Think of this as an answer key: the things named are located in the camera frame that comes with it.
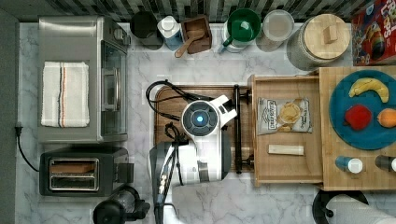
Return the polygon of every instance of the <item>wooden lid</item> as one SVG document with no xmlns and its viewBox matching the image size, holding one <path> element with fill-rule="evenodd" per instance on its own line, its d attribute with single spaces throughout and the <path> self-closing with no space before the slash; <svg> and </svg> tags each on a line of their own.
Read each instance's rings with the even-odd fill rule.
<svg viewBox="0 0 396 224">
<path fill-rule="evenodd" d="M 304 31 L 304 43 L 313 56 L 334 59 L 347 49 L 350 33 L 339 17 L 323 14 L 308 21 Z"/>
</svg>

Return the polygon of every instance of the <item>toaster slot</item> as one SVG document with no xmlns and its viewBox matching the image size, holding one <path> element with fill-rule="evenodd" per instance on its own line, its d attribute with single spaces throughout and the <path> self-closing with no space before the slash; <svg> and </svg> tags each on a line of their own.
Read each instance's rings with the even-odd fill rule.
<svg viewBox="0 0 396 224">
<path fill-rule="evenodd" d="M 99 160 L 57 158 L 49 162 L 49 189 L 57 191 L 97 191 Z"/>
</svg>

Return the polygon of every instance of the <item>cereal box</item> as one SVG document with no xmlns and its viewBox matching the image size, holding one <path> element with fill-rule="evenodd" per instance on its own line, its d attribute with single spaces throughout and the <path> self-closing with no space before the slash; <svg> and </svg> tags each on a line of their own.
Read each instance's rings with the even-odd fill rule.
<svg viewBox="0 0 396 224">
<path fill-rule="evenodd" d="M 353 18 L 353 65 L 396 63 L 395 2 L 376 0 Z"/>
</svg>

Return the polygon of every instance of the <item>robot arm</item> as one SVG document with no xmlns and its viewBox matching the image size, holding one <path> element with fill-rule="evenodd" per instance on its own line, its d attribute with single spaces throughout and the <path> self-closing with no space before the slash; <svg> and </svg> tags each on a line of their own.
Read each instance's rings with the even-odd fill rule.
<svg viewBox="0 0 396 224">
<path fill-rule="evenodd" d="M 227 111 L 224 95 L 212 101 L 198 100 L 186 106 L 181 124 L 188 142 L 162 142 L 148 156 L 157 224 L 181 223 L 172 204 L 172 189 L 222 180 L 231 166 L 231 148 L 221 128 L 236 116 Z"/>
</svg>

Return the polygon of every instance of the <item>banana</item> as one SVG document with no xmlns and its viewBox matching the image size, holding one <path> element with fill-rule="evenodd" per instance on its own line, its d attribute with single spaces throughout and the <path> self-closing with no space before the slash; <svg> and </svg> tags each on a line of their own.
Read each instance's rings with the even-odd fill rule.
<svg viewBox="0 0 396 224">
<path fill-rule="evenodd" d="M 372 77 L 359 78 L 349 91 L 349 97 L 360 95 L 365 91 L 376 91 L 381 98 L 382 103 L 386 103 L 389 99 L 388 87 L 380 80 Z"/>
</svg>

